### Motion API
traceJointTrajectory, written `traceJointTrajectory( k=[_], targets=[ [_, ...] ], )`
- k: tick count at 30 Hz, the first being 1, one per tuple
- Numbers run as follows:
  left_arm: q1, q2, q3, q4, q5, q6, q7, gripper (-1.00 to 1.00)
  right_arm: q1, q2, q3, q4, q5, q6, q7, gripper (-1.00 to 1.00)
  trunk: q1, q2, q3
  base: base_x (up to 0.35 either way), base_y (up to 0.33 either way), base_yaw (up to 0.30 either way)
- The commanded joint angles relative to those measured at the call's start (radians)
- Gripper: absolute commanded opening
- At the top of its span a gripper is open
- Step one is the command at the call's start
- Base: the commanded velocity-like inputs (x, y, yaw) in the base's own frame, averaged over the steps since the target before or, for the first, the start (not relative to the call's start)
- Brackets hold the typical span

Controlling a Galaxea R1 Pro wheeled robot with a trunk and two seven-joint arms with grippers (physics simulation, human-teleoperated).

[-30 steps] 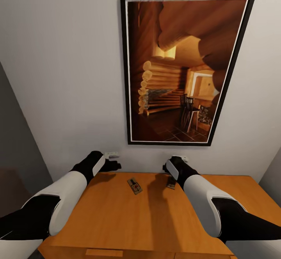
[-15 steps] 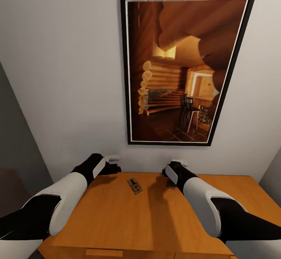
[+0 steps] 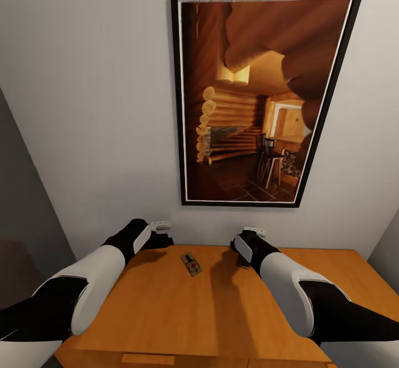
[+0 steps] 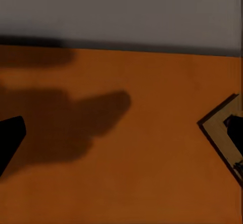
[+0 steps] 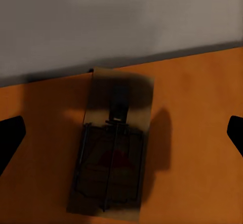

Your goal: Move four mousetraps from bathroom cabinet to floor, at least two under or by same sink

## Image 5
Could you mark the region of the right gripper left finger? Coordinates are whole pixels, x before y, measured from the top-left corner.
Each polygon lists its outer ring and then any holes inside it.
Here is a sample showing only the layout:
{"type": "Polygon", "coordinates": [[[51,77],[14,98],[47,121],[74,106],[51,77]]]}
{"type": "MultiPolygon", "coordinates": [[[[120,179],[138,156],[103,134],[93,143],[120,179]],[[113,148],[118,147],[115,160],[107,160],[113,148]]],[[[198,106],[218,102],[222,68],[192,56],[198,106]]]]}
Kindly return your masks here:
{"type": "Polygon", "coordinates": [[[0,121],[0,176],[26,135],[22,116],[0,121]]]}

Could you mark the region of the mousetrap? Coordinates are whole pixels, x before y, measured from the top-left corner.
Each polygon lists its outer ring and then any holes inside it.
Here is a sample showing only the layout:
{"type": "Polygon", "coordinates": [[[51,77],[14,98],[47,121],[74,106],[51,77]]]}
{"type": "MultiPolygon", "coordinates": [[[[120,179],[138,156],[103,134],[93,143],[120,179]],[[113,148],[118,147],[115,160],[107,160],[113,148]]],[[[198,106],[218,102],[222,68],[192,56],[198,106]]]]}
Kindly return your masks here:
{"type": "Polygon", "coordinates": [[[66,213],[140,222],[154,85],[94,67],[66,213]]]}

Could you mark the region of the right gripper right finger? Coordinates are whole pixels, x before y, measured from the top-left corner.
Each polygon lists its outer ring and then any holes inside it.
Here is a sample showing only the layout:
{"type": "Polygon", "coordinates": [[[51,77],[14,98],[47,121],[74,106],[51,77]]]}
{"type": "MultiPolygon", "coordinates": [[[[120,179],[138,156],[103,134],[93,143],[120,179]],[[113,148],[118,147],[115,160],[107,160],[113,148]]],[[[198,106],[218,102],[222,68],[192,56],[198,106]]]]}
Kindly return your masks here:
{"type": "Polygon", "coordinates": [[[243,156],[243,118],[231,116],[227,134],[243,156]]]}

